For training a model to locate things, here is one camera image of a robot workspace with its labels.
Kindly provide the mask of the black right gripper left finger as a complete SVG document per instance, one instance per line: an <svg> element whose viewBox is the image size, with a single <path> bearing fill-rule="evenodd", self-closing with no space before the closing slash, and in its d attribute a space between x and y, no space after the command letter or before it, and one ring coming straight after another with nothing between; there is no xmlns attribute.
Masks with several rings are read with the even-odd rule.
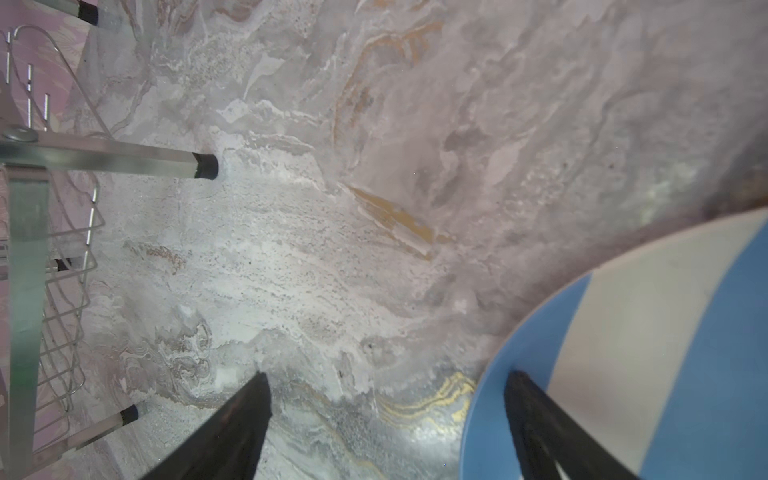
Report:
<svg viewBox="0 0 768 480"><path fill-rule="evenodd" d="M268 377L258 372L144 477L251 480L271 417Z"/></svg>

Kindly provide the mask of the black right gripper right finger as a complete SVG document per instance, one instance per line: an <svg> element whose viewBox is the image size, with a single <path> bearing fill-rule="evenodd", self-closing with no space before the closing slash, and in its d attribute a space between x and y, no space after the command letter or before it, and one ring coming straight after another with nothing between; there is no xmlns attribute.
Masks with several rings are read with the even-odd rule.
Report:
<svg viewBox="0 0 768 480"><path fill-rule="evenodd" d="M526 373L508 375L504 405L524 479L638 479Z"/></svg>

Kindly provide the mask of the blue striped plate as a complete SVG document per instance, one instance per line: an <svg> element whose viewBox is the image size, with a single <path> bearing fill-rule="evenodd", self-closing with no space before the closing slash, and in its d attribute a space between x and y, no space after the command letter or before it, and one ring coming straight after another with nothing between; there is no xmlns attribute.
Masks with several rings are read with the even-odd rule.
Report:
<svg viewBox="0 0 768 480"><path fill-rule="evenodd" d="M471 401L463 479L517 479L504 408L520 370L643 479L767 475L767 212L626 253L508 336Z"/></svg>

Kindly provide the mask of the stainless steel dish rack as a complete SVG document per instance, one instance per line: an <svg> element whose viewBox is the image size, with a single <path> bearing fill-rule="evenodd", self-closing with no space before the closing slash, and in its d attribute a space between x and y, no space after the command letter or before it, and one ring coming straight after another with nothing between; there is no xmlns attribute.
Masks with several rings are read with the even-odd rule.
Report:
<svg viewBox="0 0 768 480"><path fill-rule="evenodd" d="M52 181L55 171L95 176L100 172L213 180L212 154L124 143L107 128L76 136L57 133L50 102L37 99L32 70L6 59L1 81L1 168L7 185L1 236L1 278L8 287L9 363L1 371L1 475L24 479L138 420L131 405L77 433L37 444L39 415L53 406L68 424L73 395L84 374L79 358L82 315L89 305L86 281L97 267L94 232L102 227L99 191L86 192L83 226L57 227L53 212L65 207Z"/></svg>

